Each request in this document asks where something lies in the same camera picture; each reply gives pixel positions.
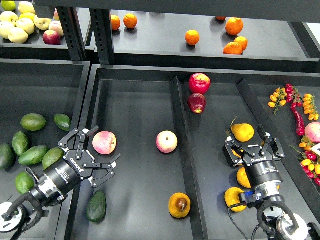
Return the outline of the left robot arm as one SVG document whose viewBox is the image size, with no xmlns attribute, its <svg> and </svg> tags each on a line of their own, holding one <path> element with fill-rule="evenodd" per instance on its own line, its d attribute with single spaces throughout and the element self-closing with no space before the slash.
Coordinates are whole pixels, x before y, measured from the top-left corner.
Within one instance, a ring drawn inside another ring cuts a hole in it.
<svg viewBox="0 0 320 240">
<path fill-rule="evenodd" d="M 25 172 L 32 177 L 34 187 L 14 202 L 0 205 L 0 231 L 15 232 L 12 239 L 33 228 L 44 216 L 45 207 L 55 206 L 66 200 L 68 193 L 82 181 L 88 180 L 92 188 L 97 188 L 112 178 L 116 155 L 108 163 L 98 163 L 88 150 L 84 149 L 86 139 L 98 131 L 98 126 L 71 130 L 57 144 L 64 155 L 37 176 L 29 167 Z"/>
</svg>

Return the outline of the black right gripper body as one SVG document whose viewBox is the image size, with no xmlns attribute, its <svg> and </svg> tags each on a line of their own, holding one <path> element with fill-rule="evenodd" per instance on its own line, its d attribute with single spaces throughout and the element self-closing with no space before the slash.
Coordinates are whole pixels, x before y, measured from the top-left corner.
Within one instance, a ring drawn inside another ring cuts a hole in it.
<svg viewBox="0 0 320 240">
<path fill-rule="evenodd" d="M 265 185 L 267 182 L 275 182 L 280 185 L 283 179 L 280 175 L 276 161 L 265 156 L 259 156 L 260 145 L 248 145 L 244 150 L 244 168 L 251 186 Z"/>
</svg>

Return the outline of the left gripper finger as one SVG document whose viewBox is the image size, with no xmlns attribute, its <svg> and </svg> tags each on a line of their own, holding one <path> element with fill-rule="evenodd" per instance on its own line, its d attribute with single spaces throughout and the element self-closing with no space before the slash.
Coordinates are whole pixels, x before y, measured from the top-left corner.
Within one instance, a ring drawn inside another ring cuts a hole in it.
<svg viewBox="0 0 320 240">
<path fill-rule="evenodd" d="M 73 153 L 75 154 L 74 158 L 80 160 L 85 151 L 84 145 L 86 138 L 92 136 L 98 130 L 98 126 L 92 129 L 84 128 L 82 130 L 74 128 L 57 143 L 57 146 L 65 152 L 65 155 Z"/>
<path fill-rule="evenodd" d="M 122 155 L 119 153 L 109 163 L 96 163 L 95 161 L 92 161 L 82 165 L 85 170 L 91 170 L 92 172 L 100 170 L 106 171 L 106 175 L 102 178 L 93 177 L 93 173 L 90 173 L 87 179 L 91 183 L 92 188 L 98 188 L 115 175 L 114 168 L 117 166 L 116 160 L 118 160 L 121 156 Z"/>
</svg>

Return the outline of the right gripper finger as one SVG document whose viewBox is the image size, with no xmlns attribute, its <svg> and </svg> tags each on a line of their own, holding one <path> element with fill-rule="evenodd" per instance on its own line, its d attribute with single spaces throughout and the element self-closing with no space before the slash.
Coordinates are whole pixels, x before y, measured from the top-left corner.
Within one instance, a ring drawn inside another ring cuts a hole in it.
<svg viewBox="0 0 320 240">
<path fill-rule="evenodd" d="M 226 131 L 227 138 L 225 140 L 222 152 L 230 167 L 242 166 L 245 162 L 243 157 L 244 150 L 240 146 L 240 142 L 236 140 L 231 128 Z"/>
<path fill-rule="evenodd" d="M 267 160 L 282 160 L 285 157 L 280 140 L 277 137 L 272 137 L 269 132 L 266 132 L 263 125 L 257 128 L 258 135 L 262 143 L 259 147 L 259 156 L 266 157 Z"/>
</svg>

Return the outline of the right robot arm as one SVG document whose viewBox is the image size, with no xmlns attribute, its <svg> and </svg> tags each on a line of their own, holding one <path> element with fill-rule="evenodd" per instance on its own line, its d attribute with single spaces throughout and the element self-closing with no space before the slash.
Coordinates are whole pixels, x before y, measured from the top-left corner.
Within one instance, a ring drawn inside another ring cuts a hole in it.
<svg viewBox="0 0 320 240">
<path fill-rule="evenodd" d="M 224 195 L 228 212 L 241 212 L 255 208 L 258 224 L 252 232 L 254 239 L 258 229 L 262 229 L 269 240 L 305 240 L 320 238 L 319 227 L 306 223 L 285 204 L 279 188 L 283 182 L 277 161 L 285 157 L 278 138 L 273 138 L 259 126 L 261 144 L 247 145 L 254 136 L 249 131 L 247 138 L 241 136 L 241 127 L 231 125 L 222 151 L 232 167 L 241 167 L 247 176 L 249 191 L 238 187 L 229 188 Z"/>
</svg>

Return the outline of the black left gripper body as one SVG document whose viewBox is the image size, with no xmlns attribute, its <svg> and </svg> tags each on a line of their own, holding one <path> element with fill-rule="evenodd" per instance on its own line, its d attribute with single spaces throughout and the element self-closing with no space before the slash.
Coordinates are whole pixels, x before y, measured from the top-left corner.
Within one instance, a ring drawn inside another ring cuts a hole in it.
<svg viewBox="0 0 320 240">
<path fill-rule="evenodd" d="M 58 192 L 62 196 L 66 196 L 83 180 L 92 175 L 93 170 L 85 168 L 84 164 L 94 162 L 95 158 L 88 150 L 82 153 L 80 159 L 77 159 L 76 150 L 70 150 L 64 158 L 45 169 L 44 173 L 52 180 Z"/>
</svg>

